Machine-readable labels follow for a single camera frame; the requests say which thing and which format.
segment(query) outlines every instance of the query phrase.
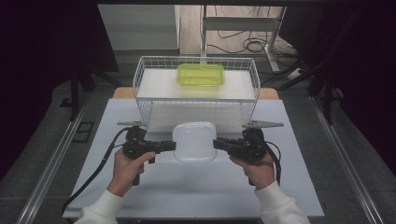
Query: translucent plastic container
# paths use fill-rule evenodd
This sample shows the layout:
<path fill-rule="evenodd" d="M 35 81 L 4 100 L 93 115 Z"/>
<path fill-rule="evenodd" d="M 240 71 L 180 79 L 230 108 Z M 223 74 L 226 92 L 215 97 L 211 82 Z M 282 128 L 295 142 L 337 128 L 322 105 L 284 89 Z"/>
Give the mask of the translucent plastic container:
<path fill-rule="evenodd" d="M 183 63 L 177 67 L 177 83 L 189 87 L 220 87 L 224 84 L 221 64 Z"/>
<path fill-rule="evenodd" d="M 186 122 L 173 130 L 177 143 L 175 158 L 180 162 L 210 162 L 217 156 L 213 148 L 216 127 L 210 122 Z"/>

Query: dark wall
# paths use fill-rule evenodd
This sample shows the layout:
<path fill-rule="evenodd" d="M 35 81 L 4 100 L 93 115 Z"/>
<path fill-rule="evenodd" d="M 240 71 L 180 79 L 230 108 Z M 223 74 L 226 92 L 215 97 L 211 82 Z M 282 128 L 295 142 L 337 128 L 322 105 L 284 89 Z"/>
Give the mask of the dark wall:
<path fill-rule="evenodd" d="M 0 11 L 0 176 L 43 119 L 72 67 L 118 71 L 95 4 L 4 1 Z"/>
<path fill-rule="evenodd" d="M 391 1 L 370 1 L 332 65 L 341 106 L 396 174 L 396 14 Z"/>

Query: white wire rack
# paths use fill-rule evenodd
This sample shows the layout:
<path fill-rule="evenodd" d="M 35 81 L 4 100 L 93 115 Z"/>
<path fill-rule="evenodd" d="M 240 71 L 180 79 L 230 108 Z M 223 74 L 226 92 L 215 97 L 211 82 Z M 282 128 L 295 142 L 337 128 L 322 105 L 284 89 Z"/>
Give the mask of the white wire rack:
<path fill-rule="evenodd" d="M 221 64 L 224 85 L 177 85 L 177 67 L 183 63 Z M 260 95 L 259 76 L 250 58 L 142 57 L 133 87 L 142 121 L 152 132 L 169 132 L 182 122 L 209 121 L 228 133 L 230 123 L 240 127 L 251 120 Z"/>

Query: metal stand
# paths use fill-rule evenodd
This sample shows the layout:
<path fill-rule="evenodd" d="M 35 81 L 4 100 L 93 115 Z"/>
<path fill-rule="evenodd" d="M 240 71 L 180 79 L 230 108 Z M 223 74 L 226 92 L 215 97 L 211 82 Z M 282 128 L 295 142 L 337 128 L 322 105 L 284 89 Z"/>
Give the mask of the metal stand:
<path fill-rule="evenodd" d="M 282 22 L 285 7 L 282 7 L 276 18 L 243 18 L 243 17 L 207 17 L 206 6 L 202 15 L 201 57 L 206 57 L 206 31 L 262 31 L 272 32 L 265 53 L 274 72 L 279 71 L 273 48 Z"/>

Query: green plastic container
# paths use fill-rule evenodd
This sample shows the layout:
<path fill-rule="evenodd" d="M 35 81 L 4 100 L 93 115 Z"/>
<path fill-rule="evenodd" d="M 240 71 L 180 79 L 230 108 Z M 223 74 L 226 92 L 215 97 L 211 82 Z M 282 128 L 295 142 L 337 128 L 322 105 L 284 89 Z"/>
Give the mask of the green plastic container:
<path fill-rule="evenodd" d="M 183 63 L 177 67 L 180 86 L 220 87 L 224 84 L 221 64 Z"/>

